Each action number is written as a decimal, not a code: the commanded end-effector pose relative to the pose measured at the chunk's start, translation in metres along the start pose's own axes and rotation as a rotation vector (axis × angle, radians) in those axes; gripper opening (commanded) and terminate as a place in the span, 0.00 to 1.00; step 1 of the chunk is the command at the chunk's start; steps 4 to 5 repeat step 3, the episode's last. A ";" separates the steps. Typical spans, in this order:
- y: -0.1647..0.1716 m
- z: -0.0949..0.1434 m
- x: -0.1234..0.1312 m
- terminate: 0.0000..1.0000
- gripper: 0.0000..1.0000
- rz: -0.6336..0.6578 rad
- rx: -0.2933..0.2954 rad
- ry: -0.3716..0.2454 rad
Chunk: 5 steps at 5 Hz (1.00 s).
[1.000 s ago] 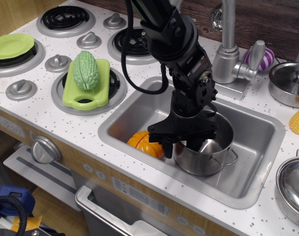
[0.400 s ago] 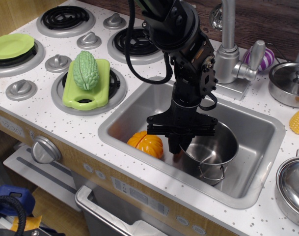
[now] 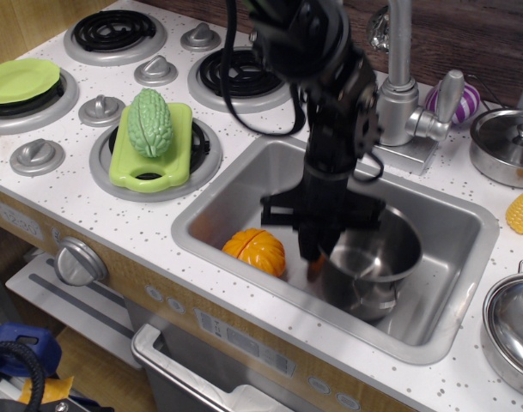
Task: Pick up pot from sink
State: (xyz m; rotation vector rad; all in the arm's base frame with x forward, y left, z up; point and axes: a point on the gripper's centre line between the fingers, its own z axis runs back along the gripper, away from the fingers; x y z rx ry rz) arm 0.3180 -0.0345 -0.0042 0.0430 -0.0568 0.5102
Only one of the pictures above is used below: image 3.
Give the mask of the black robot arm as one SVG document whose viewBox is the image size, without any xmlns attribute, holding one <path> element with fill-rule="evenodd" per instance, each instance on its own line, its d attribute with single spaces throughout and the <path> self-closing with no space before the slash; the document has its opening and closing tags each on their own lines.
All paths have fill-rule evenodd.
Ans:
<svg viewBox="0 0 523 412">
<path fill-rule="evenodd" d="M 265 67 L 307 97 L 309 138 L 300 183 L 263 199 L 264 224 L 290 225 L 301 257 L 330 253 L 347 229 L 375 229 L 385 204 L 348 188 L 380 140 L 375 73 L 354 46 L 337 1 L 248 1 Z"/>
</svg>

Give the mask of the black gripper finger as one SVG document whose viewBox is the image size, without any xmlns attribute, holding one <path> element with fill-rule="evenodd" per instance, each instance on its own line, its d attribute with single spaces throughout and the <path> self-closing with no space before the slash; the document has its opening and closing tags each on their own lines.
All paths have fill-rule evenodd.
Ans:
<svg viewBox="0 0 523 412">
<path fill-rule="evenodd" d="M 319 259 L 319 229 L 316 226 L 300 225 L 298 229 L 298 242 L 299 251 L 303 259 Z"/>
<path fill-rule="evenodd" d="M 319 248 L 323 253 L 332 253 L 341 236 L 341 231 L 336 228 L 325 228 L 319 237 Z"/>
</svg>

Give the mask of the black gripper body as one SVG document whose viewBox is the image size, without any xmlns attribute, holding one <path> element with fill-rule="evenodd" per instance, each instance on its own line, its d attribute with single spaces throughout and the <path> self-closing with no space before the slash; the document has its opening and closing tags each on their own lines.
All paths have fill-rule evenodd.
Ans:
<svg viewBox="0 0 523 412">
<path fill-rule="evenodd" d="M 261 223 L 321 229 L 368 229 L 380 224 L 385 202 L 348 188 L 348 175 L 305 169 L 293 188 L 260 199 Z"/>
</svg>

